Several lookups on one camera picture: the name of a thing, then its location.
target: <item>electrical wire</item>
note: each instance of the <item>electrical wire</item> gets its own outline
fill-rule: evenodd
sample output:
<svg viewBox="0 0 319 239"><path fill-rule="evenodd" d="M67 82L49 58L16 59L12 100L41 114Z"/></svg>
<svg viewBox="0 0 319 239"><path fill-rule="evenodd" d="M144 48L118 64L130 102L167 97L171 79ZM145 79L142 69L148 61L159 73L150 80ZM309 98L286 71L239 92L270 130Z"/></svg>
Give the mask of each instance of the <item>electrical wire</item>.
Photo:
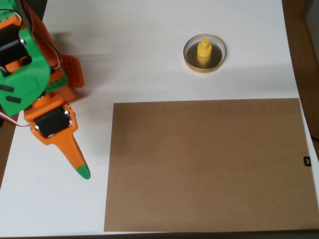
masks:
<svg viewBox="0 0 319 239"><path fill-rule="evenodd" d="M16 16L20 19L20 21L21 21L19 28L22 27L22 24L23 24L23 22L22 22L22 17L21 17L21 14L20 14L18 11L15 11L15 10L10 9L10 8L0 8L0 11L11 11L11 12L14 12L15 15L16 15Z"/></svg>
<svg viewBox="0 0 319 239"><path fill-rule="evenodd" d="M312 136L312 135L310 135L310 137L311 137L312 140L314 140L316 142L319 142L319 138L318 137L315 137L315 136Z"/></svg>
<svg viewBox="0 0 319 239"><path fill-rule="evenodd" d="M54 54L56 55L56 58L58 60L58 65L53 67L54 70L58 69L60 66L61 66L61 56L59 54L59 52L57 51L57 49L55 49L55 47L50 43L48 42L45 37L40 33L38 32L37 30L34 30L34 32L36 32L41 38L42 40L51 48L51 50L54 52Z"/></svg>
<svg viewBox="0 0 319 239"><path fill-rule="evenodd" d="M19 127L28 127L30 126L30 124L20 124L18 123L17 121L11 119L9 116L6 116L4 113L0 112L0 117L2 117L3 119L5 119L6 121L8 121L9 123L11 124L14 124L16 126L19 126Z"/></svg>
<svg viewBox="0 0 319 239"><path fill-rule="evenodd" d="M34 21L33 21L33 17L32 14L30 12L30 8L27 6L27 4L25 3L25 1L21 1L21 3L23 4L24 10L26 9L28 14L29 14L29 18L30 18L30 31L31 33L33 33L34 31Z"/></svg>

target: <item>yellow object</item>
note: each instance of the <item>yellow object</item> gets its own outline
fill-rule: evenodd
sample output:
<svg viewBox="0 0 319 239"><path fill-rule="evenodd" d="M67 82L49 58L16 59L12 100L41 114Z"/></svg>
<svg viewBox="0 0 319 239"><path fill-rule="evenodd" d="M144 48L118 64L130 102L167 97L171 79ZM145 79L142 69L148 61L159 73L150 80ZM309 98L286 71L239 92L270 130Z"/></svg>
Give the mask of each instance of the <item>yellow object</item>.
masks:
<svg viewBox="0 0 319 239"><path fill-rule="evenodd" d="M197 54L201 57L208 57L211 55L212 46L207 38L203 38L197 46Z"/></svg>

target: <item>black cable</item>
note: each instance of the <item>black cable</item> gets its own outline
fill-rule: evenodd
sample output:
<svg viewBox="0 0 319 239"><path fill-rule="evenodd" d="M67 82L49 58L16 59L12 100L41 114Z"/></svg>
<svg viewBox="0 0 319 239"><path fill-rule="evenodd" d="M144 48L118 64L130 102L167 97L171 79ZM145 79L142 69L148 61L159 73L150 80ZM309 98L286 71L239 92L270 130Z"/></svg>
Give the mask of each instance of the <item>black cable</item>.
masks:
<svg viewBox="0 0 319 239"><path fill-rule="evenodd" d="M317 138L317 137L315 137L315 136L312 136L312 135L310 135L310 137L311 137L312 140L314 140L314 141L316 141L316 142L319 142L319 138Z"/></svg>
<svg viewBox="0 0 319 239"><path fill-rule="evenodd" d="M17 14L18 17L20 18L20 21L21 21L20 26L19 26L19 30L21 29L21 27L23 25L23 21L22 21L22 16L18 11L10 9L10 8L0 8L0 11L11 11L11 12L14 12L15 14Z"/></svg>

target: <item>brown cardboard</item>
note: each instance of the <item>brown cardboard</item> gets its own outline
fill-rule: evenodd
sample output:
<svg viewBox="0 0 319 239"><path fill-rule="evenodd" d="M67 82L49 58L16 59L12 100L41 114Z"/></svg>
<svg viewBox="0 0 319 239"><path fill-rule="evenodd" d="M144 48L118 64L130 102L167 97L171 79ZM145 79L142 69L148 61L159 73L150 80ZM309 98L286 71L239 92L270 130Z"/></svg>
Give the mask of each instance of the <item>brown cardboard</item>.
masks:
<svg viewBox="0 0 319 239"><path fill-rule="evenodd" d="M12 119L17 120L18 115L14 115ZM3 125L0 127L0 189L6 166L6 161L9 156L14 129L15 126L8 122L4 122Z"/></svg>
<svg viewBox="0 0 319 239"><path fill-rule="evenodd" d="M319 228L298 99L114 104L105 231Z"/></svg>

